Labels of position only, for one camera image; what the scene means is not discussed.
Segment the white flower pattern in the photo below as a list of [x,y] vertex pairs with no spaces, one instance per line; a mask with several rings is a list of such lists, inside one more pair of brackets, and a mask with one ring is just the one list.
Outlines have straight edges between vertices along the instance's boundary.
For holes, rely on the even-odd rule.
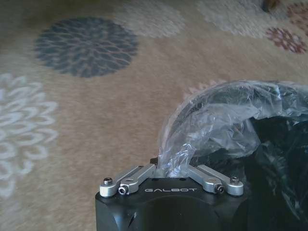
[[17,178],[48,156],[46,144],[58,136],[49,127],[56,107],[45,101],[41,83],[0,75],[0,197],[12,195]]
[[114,22],[136,35],[152,38],[178,34],[185,26],[178,10],[156,0],[131,0],[118,4]]
[[270,13],[261,9],[263,0],[201,0],[198,11],[205,21],[235,35],[263,38],[265,29],[287,18],[287,6],[280,4]]

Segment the floral pattern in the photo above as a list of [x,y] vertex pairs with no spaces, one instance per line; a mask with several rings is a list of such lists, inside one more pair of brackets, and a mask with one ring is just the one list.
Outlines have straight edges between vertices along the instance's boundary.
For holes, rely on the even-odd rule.
[[307,46],[302,41],[301,37],[292,34],[286,29],[276,27],[268,28],[266,34],[268,39],[272,40],[277,47],[281,47],[286,51],[299,54],[307,51]]
[[262,11],[263,0],[201,0],[197,9],[207,22],[235,35],[262,38],[265,29],[287,18],[287,7],[280,3],[274,11]]
[[137,54],[137,37],[102,18],[62,20],[36,40],[37,57],[63,74],[103,76],[129,65]]
[[0,197],[10,196],[18,177],[48,156],[58,133],[50,128],[57,103],[46,101],[42,84],[0,75]]
[[178,34],[185,26],[179,11],[156,0],[130,0],[117,5],[114,21],[137,35],[152,38]]

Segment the red flower pattern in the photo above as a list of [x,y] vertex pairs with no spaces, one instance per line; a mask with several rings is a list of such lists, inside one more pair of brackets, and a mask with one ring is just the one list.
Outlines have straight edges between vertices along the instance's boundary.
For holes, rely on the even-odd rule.
[[307,46],[302,41],[302,38],[296,34],[292,34],[286,29],[280,29],[277,27],[268,28],[266,35],[277,47],[281,47],[286,51],[299,54],[307,51]]

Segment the beige carpet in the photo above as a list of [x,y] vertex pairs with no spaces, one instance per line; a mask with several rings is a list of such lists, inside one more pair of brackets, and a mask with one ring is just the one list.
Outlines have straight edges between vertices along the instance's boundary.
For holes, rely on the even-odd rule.
[[308,84],[294,2],[1,1],[0,230],[95,230],[102,179],[157,156],[164,120],[198,89]]

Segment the clear plastic bag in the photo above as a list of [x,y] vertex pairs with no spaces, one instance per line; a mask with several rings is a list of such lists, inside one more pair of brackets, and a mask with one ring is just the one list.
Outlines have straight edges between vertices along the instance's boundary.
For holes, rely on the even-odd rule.
[[161,176],[185,176],[196,150],[221,148],[241,157],[260,145],[250,118],[305,120],[308,88],[291,82],[237,81],[200,92],[181,104],[163,128],[158,157]]
[[[272,122],[268,119],[272,117],[283,121]],[[282,126],[277,130],[272,128],[277,136],[273,140],[279,142],[267,142],[264,138],[267,132],[258,136],[260,133],[255,128],[263,120]],[[307,86],[291,82],[236,81],[212,87],[181,104],[163,127],[157,173],[161,177],[185,177],[188,164],[202,162],[226,174],[240,175],[250,190],[253,181],[246,181],[249,171],[245,166],[253,156],[252,162],[262,169],[271,194],[280,193],[292,214],[307,221],[302,207],[308,202],[308,181],[306,186],[297,187],[301,193],[296,193],[296,180],[290,173],[294,165],[294,161],[289,161],[291,146],[284,145],[286,137],[291,140],[295,136],[287,135],[304,121],[308,121]],[[306,140],[306,146],[301,146],[307,147],[302,153],[307,153],[308,161]],[[308,174],[308,162],[305,166],[299,174]]]

